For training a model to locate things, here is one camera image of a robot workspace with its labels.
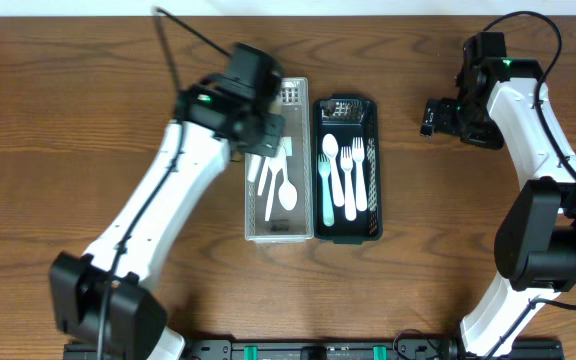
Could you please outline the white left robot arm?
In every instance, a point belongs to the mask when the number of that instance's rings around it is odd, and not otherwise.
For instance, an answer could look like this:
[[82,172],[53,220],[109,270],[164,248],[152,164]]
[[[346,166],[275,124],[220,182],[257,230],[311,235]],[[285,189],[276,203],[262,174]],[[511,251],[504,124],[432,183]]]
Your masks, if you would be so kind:
[[271,156],[280,144],[281,84],[268,93],[203,82],[179,93],[157,154],[117,217],[74,256],[57,255],[49,283],[57,328],[88,359],[178,359],[185,338],[154,296],[163,265],[232,151]]

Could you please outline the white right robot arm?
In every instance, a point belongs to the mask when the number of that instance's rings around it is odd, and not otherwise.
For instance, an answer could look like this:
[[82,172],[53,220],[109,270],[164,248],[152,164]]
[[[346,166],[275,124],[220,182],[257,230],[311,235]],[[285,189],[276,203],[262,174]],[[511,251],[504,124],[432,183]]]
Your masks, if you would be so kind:
[[545,76],[534,59],[467,60],[457,97],[431,99],[424,112],[424,136],[507,148],[519,182],[495,237],[497,273],[459,323],[464,355],[499,359],[543,307],[576,311],[557,299],[576,285],[576,154],[550,105]]

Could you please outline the white plastic fork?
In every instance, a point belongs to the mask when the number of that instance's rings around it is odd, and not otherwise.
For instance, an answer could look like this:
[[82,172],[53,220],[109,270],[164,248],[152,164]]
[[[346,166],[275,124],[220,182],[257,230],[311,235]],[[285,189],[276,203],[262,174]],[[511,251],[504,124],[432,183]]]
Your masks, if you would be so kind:
[[364,180],[363,162],[365,159],[365,149],[362,137],[354,137],[352,141],[352,158],[355,163],[356,170],[356,194],[355,202],[356,209],[360,212],[367,209],[367,194],[366,185]]
[[354,221],[357,214],[352,185],[353,160],[350,146],[344,146],[341,148],[340,165],[344,173],[344,213],[348,221]]

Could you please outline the pale pink plastic spoon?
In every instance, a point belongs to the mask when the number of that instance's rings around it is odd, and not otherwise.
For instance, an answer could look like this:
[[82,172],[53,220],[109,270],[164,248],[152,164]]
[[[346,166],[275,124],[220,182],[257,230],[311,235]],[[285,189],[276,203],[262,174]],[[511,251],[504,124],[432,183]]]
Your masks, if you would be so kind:
[[344,205],[344,194],[337,167],[339,146],[333,134],[326,134],[322,139],[322,150],[330,163],[333,203],[336,207]]

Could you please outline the mint green plastic fork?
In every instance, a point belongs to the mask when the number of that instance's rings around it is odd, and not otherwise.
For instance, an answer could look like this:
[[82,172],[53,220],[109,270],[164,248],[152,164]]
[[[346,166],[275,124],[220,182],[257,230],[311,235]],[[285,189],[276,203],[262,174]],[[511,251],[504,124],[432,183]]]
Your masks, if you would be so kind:
[[322,182],[322,221],[326,227],[332,227],[335,220],[329,183],[331,167],[328,158],[324,154],[320,154],[317,157],[317,169]]

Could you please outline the white plastic spoon top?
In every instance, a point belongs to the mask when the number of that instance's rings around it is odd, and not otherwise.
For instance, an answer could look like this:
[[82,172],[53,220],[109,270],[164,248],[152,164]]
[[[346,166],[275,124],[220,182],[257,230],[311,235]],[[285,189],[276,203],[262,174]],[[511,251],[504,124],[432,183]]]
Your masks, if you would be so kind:
[[264,193],[264,188],[266,185],[267,176],[268,176],[268,172],[269,172],[269,164],[270,164],[270,158],[264,157],[261,173],[259,176],[258,187],[257,187],[257,196],[262,196]]

